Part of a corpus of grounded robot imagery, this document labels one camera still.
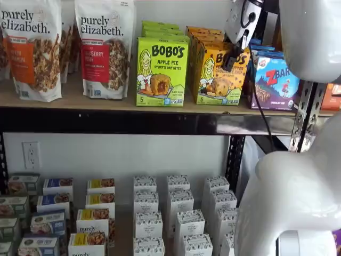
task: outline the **green snack box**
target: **green snack box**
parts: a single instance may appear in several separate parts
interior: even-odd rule
[[[170,29],[179,29],[179,26],[177,24],[170,24],[170,23],[162,23],[162,22],[155,22],[155,21],[148,21],[143,20],[142,26],[155,26],[155,27],[164,27],[164,28],[170,28]]]
[[[145,36],[146,30],[154,32],[162,32],[173,35],[184,35],[183,31],[178,29],[164,28],[164,27],[153,27],[153,26],[142,26],[142,36]]]
[[[137,45],[136,105],[182,107],[188,42],[139,37]]]

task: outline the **purely elizabeth granola bag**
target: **purely elizabeth granola bag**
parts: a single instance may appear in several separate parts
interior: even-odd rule
[[[61,98],[60,0],[0,0],[0,20],[20,99]]]
[[[135,6],[132,0],[75,0],[84,95],[127,97]]]

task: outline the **purely elizabeth box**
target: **purely elizabeth box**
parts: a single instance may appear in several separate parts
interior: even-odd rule
[[[137,213],[134,223],[134,237],[162,237],[163,222],[160,212]]]
[[[178,212],[176,217],[174,255],[178,256],[183,236],[201,235],[204,233],[205,218],[201,210]]]
[[[165,245],[162,237],[134,238],[134,256],[164,256]]]

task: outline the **product packaging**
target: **product packaging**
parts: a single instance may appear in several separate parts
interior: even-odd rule
[[[134,215],[139,212],[157,212],[159,210],[159,194],[157,192],[134,193]]]
[[[61,98],[61,2],[1,0],[0,10],[4,45],[20,99],[51,102]]]
[[[164,256],[165,245],[162,237],[134,238],[133,256]]]
[[[162,237],[162,217],[160,212],[144,212],[135,215],[134,237]]]
[[[207,230],[213,237],[214,220],[219,209],[233,209],[237,207],[237,198],[232,190],[211,192]]]
[[[179,256],[212,256],[213,246],[207,234],[182,237]]]
[[[0,218],[16,215],[25,229],[29,226],[30,214],[28,196],[0,196]]]
[[[208,219],[211,192],[218,190],[228,190],[229,188],[230,184],[224,176],[206,178],[204,180],[204,192],[202,193],[201,210],[206,219]]]
[[[81,44],[84,95],[127,97],[134,1],[75,0]]]
[[[87,182],[87,194],[111,194],[115,193],[115,180],[89,180]]]
[[[156,192],[156,178],[153,176],[135,176],[134,192]]]
[[[205,219],[201,210],[178,212],[176,214],[174,255],[180,255],[183,236],[201,235],[204,233]]]
[[[37,235],[54,234],[58,236],[60,255],[67,255],[67,226],[64,210],[33,214],[30,231]]]
[[[0,242],[0,255],[15,256],[16,251],[14,248],[14,242]]]
[[[56,210],[65,210],[66,219],[70,220],[70,201],[68,194],[56,194],[38,197],[38,213]]]
[[[67,82],[72,35],[75,22],[75,1],[61,0],[62,6],[62,35],[59,45],[59,62],[61,83]]]
[[[21,229],[19,218],[0,218],[0,239],[5,241],[18,241],[21,239]]]
[[[182,107],[188,42],[139,37],[137,44],[137,106]]]
[[[262,109],[292,110],[299,97],[299,78],[288,68],[281,52],[258,51],[254,58],[255,87]],[[252,109],[258,109],[250,80],[248,101]]]
[[[213,232],[213,256],[219,256],[225,234],[234,234],[236,229],[237,209],[218,210],[214,223]]]
[[[11,195],[38,195],[39,183],[38,173],[15,173],[9,178],[9,191]]]
[[[225,234],[222,241],[221,256],[234,256],[234,234]]]
[[[85,198],[86,209],[109,209],[109,218],[115,218],[115,194],[93,194]]]
[[[26,234],[18,248],[18,256],[60,256],[58,237],[54,235]]]
[[[197,63],[194,64],[194,100],[199,105],[238,105],[250,59],[246,48],[237,56],[231,72],[222,68],[232,53],[233,45],[212,42],[198,44]]]
[[[103,232],[71,234],[69,255],[105,256]]]
[[[70,179],[46,179],[43,185],[43,194],[55,195],[55,194],[68,194],[70,202],[73,202],[74,198],[74,180]]]
[[[167,237],[174,237],[176,213],[192,211],[194,198],[190,190],[169,191],[166,209]]]

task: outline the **bobo's apple pie oat bites box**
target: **bobo's apple pie oat bites box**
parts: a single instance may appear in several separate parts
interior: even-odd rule
[[[61,98],[60,1],[1,0],[0,10],[4,44],[20,99],[50,102]]]
[[[135,21],[133,1],[76,0],[84,95],[127,97]]]
[[[136,105],[182,107],[187,41],[139,37],[137,44]]]

